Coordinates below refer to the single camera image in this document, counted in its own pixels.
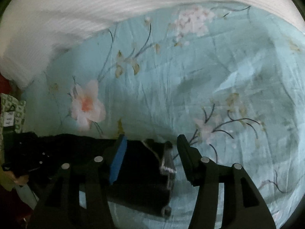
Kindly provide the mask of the person's left hand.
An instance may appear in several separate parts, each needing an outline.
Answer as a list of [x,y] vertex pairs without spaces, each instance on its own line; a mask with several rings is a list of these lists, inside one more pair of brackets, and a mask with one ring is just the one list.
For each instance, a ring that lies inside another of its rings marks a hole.
[[28,179],[28,175],[15,177],[12,171],[4,171],[3,168],[1,168],[1,186],[7,191],[12,191],[12,189],[17,186],[22,187],[27,185]]

